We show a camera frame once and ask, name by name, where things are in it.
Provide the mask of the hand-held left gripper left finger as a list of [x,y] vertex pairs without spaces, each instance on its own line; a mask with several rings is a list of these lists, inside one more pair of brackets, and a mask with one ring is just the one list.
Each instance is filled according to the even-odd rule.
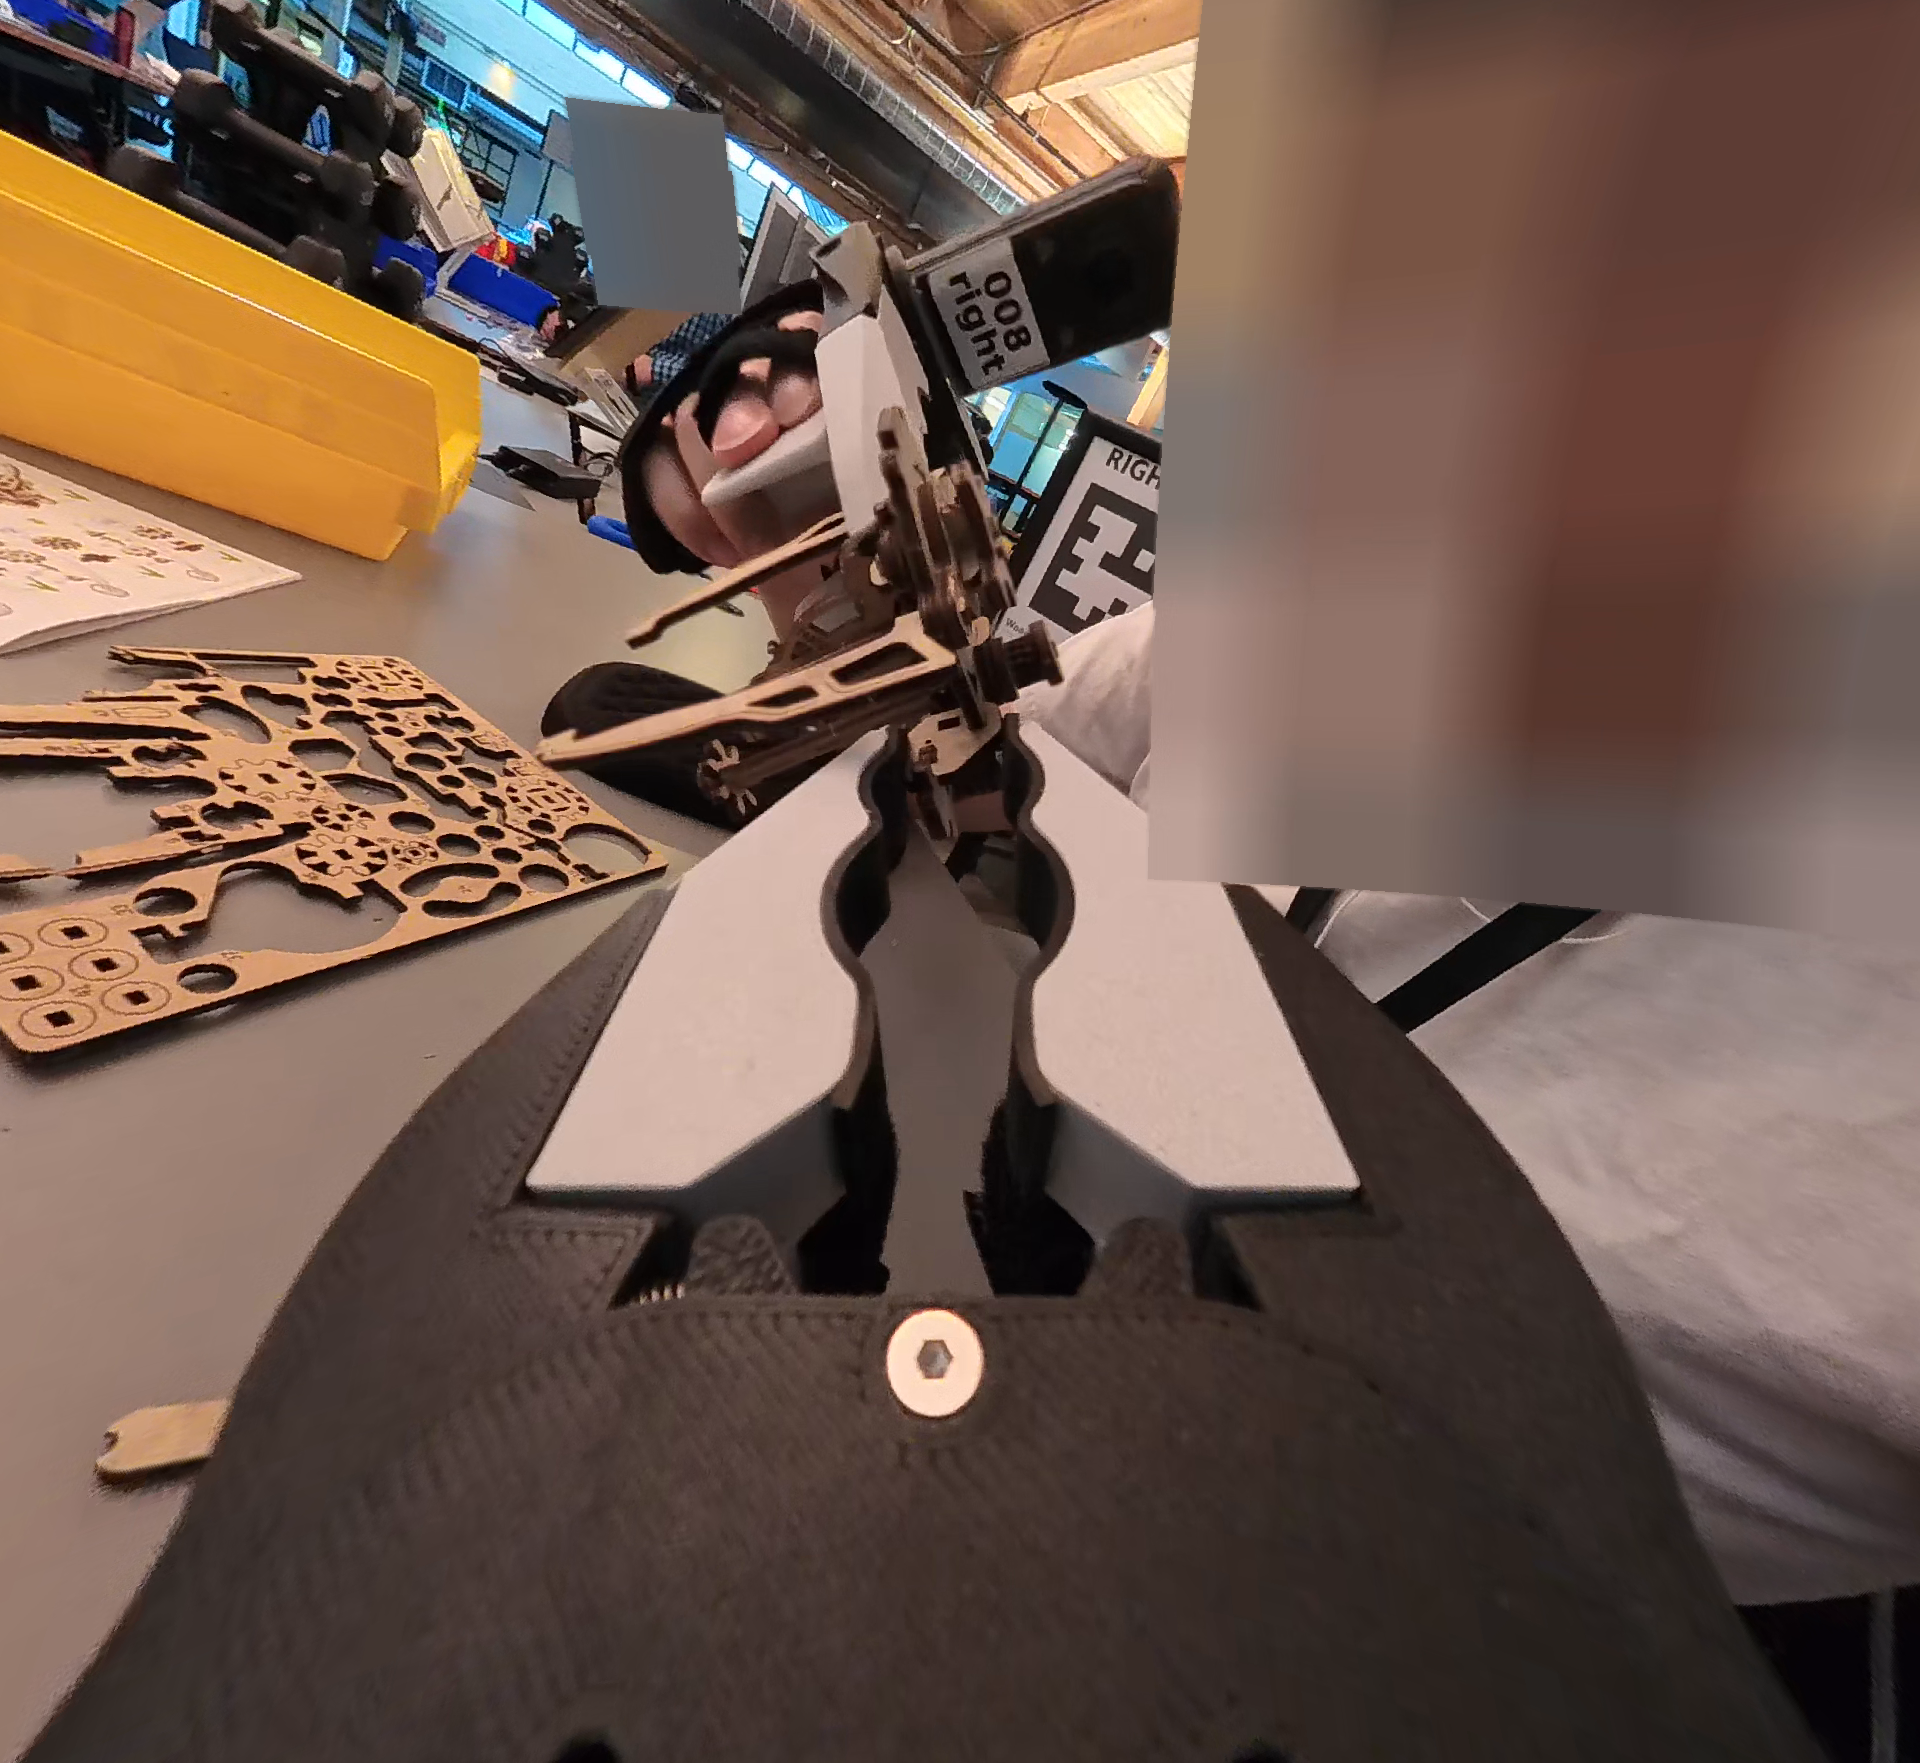
[[901,860],[901,743],[852,749],[673,892],[527,1175],[683,1231],[747,1216],[806,1290],[884,1290],[899,1172],[862,955]]

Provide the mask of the dark wooden mechanical model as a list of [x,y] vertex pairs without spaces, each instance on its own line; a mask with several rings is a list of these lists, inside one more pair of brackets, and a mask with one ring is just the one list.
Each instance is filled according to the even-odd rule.
[[823,567],[762,674],[645,720],[551,733],[540,762],[569,771],[696,749],[701,791],[742,818],[883,732],[905,765],[911,806],[935,840],[952,840],[952,808],[987,786],[981,759],[998,755],[1004,713],[1023,688],[1060,682],[1059,649],[1043,630],[1004,627],[1015,584],[977,467],[928,467],[923,439],[898,405],[879,410],[869,454],[876,483],[864,522],[827,515],[630,637],[654,642],[774,576]]

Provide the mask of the person's right hand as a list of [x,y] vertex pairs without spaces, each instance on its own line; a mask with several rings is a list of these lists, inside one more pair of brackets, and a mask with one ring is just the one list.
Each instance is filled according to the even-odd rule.
[[822,411],[822,305],[766,310],[734,323],[686,371],[683,393],[637,457],[637,503],[696,567],[737,567],[762,539],[745,501],[708,505],[708,486],[774,450]]

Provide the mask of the parts diagram booklet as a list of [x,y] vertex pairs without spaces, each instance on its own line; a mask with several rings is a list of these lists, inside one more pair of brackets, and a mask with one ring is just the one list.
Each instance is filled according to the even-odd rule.
[[2,461],[2,650],[295,584],[297,571]]

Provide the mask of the yellow plastic bin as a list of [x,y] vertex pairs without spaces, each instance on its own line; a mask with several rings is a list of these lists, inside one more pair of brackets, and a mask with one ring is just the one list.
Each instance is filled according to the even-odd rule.
[[458,505],[471,352],[2,137],[2,432],[373,561]]

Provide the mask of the black dumbbell rack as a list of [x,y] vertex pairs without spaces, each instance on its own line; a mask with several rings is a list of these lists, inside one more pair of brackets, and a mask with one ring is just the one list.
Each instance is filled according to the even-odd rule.
[[420,268],[378,262],[376,247],[419,232],[419,195],[388,161],[419,154],[422,108],[375,69],[344,76],[324,66],[253,0],[217,0],[212,39],[244,69],[246,95],[214,69],[178,71],[171,156],[119,144],[109,183],[419,323]]

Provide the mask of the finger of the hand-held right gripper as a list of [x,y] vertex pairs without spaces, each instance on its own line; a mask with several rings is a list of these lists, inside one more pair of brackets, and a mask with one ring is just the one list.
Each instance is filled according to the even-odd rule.
[[874,522],[888,500],[879,420],[898,406],[911,449],[930,471],[969,459],[969,410],[920,345],[898,306],[823,306],[816,347],[833,493],[849,533]]

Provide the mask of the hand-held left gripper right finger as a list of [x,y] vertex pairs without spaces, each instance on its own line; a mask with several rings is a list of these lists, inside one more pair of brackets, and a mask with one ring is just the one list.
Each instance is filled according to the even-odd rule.
[[1077,1290],[1130,1223],[1204,1253],[1228,1216],[1345,1206],[1353,1158],[1225,891],[1152,881],[1147,818],[1069,747],[1009,725],[1018,981],[981,1155],[998,1290]]

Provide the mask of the small loose wooden piece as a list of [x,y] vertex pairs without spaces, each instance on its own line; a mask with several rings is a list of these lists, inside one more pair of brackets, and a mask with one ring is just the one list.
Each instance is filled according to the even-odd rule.
[[104,1431],[95,1475],[105,1485],[132,1485],[190,1472],[207,1462],[224,1436],[229,1401],[143,1406]]

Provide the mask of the laser-cut wooden parts sheet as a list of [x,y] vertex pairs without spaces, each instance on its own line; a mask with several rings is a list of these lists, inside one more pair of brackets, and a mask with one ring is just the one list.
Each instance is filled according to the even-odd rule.
[[[66,865],[4,857],[9,889],[68,887],[4,911],[14,1055],[71,1052],[659,881],[676,859],[400,657],[132,645],[109,657],[149,679],[4,706],[4,772],[92,765],[121,789],[163,793],[146,840]],[[248,877],[346,911],[349,940],[187,955],[227,886]]]

